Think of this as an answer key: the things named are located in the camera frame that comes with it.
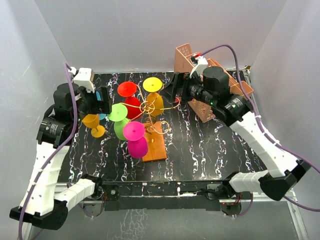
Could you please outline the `blue wine glass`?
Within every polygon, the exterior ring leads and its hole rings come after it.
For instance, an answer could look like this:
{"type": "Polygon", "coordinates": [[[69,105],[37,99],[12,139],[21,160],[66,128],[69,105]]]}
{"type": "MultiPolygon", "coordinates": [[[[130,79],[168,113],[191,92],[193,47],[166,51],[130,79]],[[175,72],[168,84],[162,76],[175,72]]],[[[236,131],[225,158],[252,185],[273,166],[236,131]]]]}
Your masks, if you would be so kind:
{"type": "MultiPolygon", "coordinates": [[[[101,99],[100,93],[98,91],[96,91],[95,94],[96,94],[97,100],[101,101],[102,99],[101,99]]],[[[105,113],[99,113],[98,117],[99,117],[99,120],[102,121],[107,117],[107,115],[105,113]]]]}

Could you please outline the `yellow-base orange wine glass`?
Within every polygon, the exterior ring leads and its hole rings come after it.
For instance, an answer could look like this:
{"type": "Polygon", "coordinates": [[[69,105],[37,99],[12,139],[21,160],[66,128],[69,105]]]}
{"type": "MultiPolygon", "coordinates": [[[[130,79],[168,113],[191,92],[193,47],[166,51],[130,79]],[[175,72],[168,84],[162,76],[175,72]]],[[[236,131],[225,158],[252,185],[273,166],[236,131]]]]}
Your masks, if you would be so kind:
{"type": "Polygon", "coordinates": [[[162,81],[157,77],[149,77],[144,80],[142,86],[145,91],[149,92],[146,100],[154,104],[155,110],[151,113],[151,115],[156,117],[162,114],[163,110],[161,109],[164,108],[164,101],[158,93],[158,91],[163,87],[162,81]]]}

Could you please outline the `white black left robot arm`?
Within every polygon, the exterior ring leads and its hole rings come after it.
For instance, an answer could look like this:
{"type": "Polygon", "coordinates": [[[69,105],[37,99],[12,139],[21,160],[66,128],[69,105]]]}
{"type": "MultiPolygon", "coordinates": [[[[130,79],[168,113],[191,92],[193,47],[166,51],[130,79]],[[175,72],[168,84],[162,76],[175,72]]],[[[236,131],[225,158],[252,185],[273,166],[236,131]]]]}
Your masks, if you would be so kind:
{"type": "Polygon", "coordinates": [[[40,229],[58,230],[68,212],[82,200],[97,200],[103,195],[102,179],[89,174],[55,194],[62,163],[79,122],[111,113],[113,101],[108,87],[102,86],[100,93],[102,99],[76,83],[72,88],[67,83],[60,84],[54,91],[54,103],[44,113],[37,133],[36,158],[27,191],[19,206],[10,210],[11,219],[40,229]]]}

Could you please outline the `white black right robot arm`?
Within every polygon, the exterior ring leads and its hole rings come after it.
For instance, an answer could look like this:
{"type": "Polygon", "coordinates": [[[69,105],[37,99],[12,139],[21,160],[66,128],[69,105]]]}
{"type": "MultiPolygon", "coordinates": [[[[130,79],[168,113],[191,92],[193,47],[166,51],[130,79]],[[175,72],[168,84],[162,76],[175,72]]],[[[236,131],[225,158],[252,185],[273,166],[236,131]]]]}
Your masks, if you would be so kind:
{"type": "Polygon", "coordinates": [[[252,105],[230,91],[229,75],[221,67],[206,67],[202,76],[176,72],[165,91],[171,101],[181,95],[182,101],[197,100],[211,107],[213,114],[240,135],[266,167],[257,172],[233,172],[209,193],[233,199],[242,192],[257,192],[279,201],[311,168],[306,161],[267,139],[252,105]]]}

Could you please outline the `green wine glass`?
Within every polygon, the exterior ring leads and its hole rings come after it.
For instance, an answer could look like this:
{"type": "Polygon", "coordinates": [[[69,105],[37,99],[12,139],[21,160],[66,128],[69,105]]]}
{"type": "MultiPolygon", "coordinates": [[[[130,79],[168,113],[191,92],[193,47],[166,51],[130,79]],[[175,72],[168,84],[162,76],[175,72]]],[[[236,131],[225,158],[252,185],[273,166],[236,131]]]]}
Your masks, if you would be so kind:
{"type": "Polygon", "coordinates": [[[130,121],[127,114],[127,107],[124,104],[116,103],[111,106],[111,113],[107,115],[108,119],[114,122],[113,129],[116,137],[122,141],[127,140],[123,133],[124,127],[130,121]]]}

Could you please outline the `red wine glass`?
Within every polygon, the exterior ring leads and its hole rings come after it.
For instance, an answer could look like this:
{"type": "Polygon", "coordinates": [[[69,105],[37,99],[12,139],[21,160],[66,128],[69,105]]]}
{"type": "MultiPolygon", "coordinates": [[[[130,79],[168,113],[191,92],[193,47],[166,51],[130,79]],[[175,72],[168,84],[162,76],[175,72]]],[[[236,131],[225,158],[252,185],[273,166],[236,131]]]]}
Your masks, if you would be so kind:
{"type": "Polygon", "coordinates": [[[137,85],[131,81],[125,81],[117,88],[118,94],[125,98],[124,103],[128,111],[127,118],[130,120],[133,120],[141,113],[141,102],[134,96],[136,91],[137,85]]]}

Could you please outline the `magenta wine glass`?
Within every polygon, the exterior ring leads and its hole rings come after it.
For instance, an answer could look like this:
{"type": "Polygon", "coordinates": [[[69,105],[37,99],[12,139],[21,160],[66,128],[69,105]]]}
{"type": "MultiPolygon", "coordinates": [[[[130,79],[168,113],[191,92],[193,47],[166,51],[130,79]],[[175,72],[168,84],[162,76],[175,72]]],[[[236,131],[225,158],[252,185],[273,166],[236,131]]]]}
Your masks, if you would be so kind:
{"type": "Polygon", "coordinates": [[[123,129],[123,135],[128,140],[128,152],[133,158],[143,158],[148,153],[145,139],[145,127],[138,121],[130,121],[123,129]]]}

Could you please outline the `orange wooden rack base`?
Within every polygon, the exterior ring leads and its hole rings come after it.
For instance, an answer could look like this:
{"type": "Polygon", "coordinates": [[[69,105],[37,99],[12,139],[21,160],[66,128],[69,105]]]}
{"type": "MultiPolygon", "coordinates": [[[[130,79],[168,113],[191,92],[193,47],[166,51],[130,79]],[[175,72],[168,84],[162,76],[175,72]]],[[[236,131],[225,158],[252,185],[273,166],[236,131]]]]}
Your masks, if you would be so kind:
{"type": "Polygon", "coordinates": [[[167,150],[161,122],[155,122],[153,124],[154,128],[148,123],[143,125],[145,126],[144,138],[147,141],[148,153],[142,158],[142,161],[147,163],[165,160],[167,158],[167,150]]]}

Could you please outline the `pink plastic file organizer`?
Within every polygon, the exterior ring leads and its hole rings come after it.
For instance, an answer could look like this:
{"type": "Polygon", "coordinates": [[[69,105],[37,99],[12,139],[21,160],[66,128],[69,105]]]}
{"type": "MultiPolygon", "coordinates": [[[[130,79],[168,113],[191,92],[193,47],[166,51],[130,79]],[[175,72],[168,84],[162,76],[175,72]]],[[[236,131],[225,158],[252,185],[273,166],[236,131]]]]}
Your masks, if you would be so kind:
{"type": "MultiPolygon", "coordinates": [[[[191,50],[191,46],[189,43],[185,43],[183,45],[176,47],[175,56],[174,56],[174,72],[190,73],[194,67],[190,59],[193,54],[197,54],[197,52],[193,52],[191,50]]],[[[231,93],[238,94],[241,96],[244,95],[241,90],[239,81],[241,81],[245,92],[249,96],[253,93],[254,91],[253,88],[245,80],[245,75],[243,70],[239,71],[239,74],[240,74],[239,78],[236,72],[231,73],[230,71],[227,71],[226,68],[224,68],[223,70],[229,76],[228,84],[230,86],[231,93]]],[[[188,104],[203,123],[206,123],[215,117],[211,107],[205,103],[202,103],[198,100],[193,99],[189,101],[188,104]]]]}

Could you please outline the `black metal base frame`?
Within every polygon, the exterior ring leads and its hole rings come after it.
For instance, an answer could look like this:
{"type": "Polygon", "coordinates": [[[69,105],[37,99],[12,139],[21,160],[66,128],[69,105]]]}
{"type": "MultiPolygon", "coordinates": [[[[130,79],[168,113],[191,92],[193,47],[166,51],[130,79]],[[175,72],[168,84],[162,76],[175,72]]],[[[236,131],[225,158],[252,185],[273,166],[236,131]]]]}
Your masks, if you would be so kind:
{"type": "Polygon", "coordinates": [[[68,212],[85,199],[101,200],[105,211],[130,209],[205,209],[219,211],[220,200],[230,199],[237,207],[230,216],[242,214],[240,201],[261,194],[260,183],[255,186],[232,186],[233,173],[223,181],[109,181],[85,174],[75,184],[56,194],[57,179],[49,177],[29,183],[19,204],[10,211],[10,217],[32,223],[44,229],[57,230],[68,212]]]}

